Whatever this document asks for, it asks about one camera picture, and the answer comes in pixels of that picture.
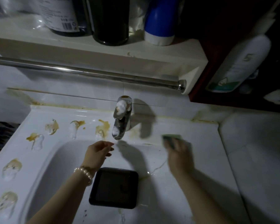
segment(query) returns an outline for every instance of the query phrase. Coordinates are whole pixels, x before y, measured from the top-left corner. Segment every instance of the pearl bracelet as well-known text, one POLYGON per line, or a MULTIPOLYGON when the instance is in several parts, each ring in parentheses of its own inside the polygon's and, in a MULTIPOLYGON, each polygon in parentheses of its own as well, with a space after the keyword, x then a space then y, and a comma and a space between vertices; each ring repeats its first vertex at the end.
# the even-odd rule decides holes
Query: pearl bracelet
POLYGON ((83 167, 75 168, 75 169, 74 169, 74 172, 75 172, 76 170, 82 171, 82 172, 89 178, 89 183, 88 183, 87 186, 90 186, 90 185, 91 185, 91 180, 92 180, 92 177, 91 177, 90 173, 89 173, 85 168, 83 168, 83 167))

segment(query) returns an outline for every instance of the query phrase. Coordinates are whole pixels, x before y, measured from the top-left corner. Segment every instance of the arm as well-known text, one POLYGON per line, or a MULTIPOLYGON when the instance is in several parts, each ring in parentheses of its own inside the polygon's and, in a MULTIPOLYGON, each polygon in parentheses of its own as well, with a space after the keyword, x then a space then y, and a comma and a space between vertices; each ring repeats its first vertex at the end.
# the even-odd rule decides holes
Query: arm
MULTIPOLYGON (((99 141, 88 147, 82 166, 92 177, 103 165, 106 156, 111 156, 112 145, 111 142, 99 141)), ((75 171, 27 224, 71 224, 88 183, 89 178, 82 171, 75 171)))
POLYGON ((189 149, 182 140, 173 139, 174 148, 164 142, 168 151, 168 165, 187 198, 197 224, 231 224, 232 221, 191 177, 194 169, 189 149))

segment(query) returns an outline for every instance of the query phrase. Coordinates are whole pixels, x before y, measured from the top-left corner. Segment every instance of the metal rod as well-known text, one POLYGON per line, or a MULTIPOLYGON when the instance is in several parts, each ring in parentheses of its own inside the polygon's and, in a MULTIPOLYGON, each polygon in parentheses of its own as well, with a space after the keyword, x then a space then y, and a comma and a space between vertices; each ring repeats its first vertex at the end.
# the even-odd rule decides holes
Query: metal rod
POLYGON ((27 61, 27 60, 7 58, 7 57, 0 57, 0 65, 28 68, 34 70, 65 72, 74 75, 83 75, 83 76, 96 77, 101 79, 111 79, 111 80, 116 80, 121 82, 129 82, 129 83, 136 83, 136 84, 149 85, 149 86, 160 86, 160 87, 166 87, 166 88, 178 90, 181 93, 184 92, 186 87, 185 80, 170 81, 164 79, 154 79, 149 77, 128 75, 128 74, 108 72, 108 71, 92 70, 92 69, 86 69, 80 67, 69 67, 69 66, 58 65, 58 64, 48 64, 48 63, 27 61))

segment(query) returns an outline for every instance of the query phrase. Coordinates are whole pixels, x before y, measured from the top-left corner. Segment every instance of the faucet spout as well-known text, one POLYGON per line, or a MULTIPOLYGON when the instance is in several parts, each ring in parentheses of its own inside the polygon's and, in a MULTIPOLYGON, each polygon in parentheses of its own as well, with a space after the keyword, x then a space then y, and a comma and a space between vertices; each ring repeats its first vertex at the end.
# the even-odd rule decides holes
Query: faucet spout
POLYGON ((116 140, 122 139, 124 133, 130 129, 130 117, 132 113, 132 98, 121 96, 117 100, 113 114, 115 118, 112 136, 116 140))

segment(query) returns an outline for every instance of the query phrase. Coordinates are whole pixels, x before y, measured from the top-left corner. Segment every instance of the hand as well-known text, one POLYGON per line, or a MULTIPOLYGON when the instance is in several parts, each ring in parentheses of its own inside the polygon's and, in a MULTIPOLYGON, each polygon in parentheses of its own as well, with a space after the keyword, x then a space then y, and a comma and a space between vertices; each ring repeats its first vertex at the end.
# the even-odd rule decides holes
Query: hand
POLYGON ((172 138, 174 148, 170 146, 167 140, 164 140, 165 148, 168 151, 168 165, 171 173, 176 178, 187 174, 194 169, 194 163, 191 153, 183 140, 172 138))
POLYGON ((92 177, 101 168, 106 156, 111 156, 109 152, 114 150, 112 145, 112 142, 98 141, 88 146, 82 166, 86 167, 92 177))

